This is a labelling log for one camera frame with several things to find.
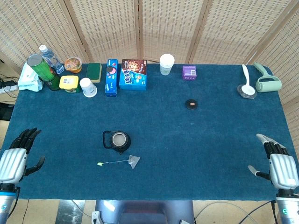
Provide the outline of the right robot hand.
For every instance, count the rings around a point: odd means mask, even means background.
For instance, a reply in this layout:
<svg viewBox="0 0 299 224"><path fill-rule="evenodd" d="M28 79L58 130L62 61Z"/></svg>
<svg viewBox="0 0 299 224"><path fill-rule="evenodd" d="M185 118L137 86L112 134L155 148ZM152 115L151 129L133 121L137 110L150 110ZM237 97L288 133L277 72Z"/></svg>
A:
<svg viewBox="0 0 299 224"><path fill-rule="evenodd" d="M248 169L254 176L270 180L277 189L294 190L299 186L299 176L295 160L289 155L282 144L263 134L256 134L262 142L269 162L269 173L256 170L248 165Z"/></svg>

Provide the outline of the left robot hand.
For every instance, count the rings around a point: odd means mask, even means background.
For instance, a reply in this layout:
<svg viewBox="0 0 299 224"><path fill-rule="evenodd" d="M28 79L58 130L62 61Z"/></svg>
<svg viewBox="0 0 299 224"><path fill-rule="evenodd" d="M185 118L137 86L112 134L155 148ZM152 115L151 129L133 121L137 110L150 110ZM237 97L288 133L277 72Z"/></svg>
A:
<svg viewBox="0 0 299 224"><path fill-rule="evenodd" d="M5 150L0 159L0 183L18 184L25 176L38 171L44 164L45 156L30 168L27 168L27 158L36 136L41 132L36 127L26 129Z"/></svg>

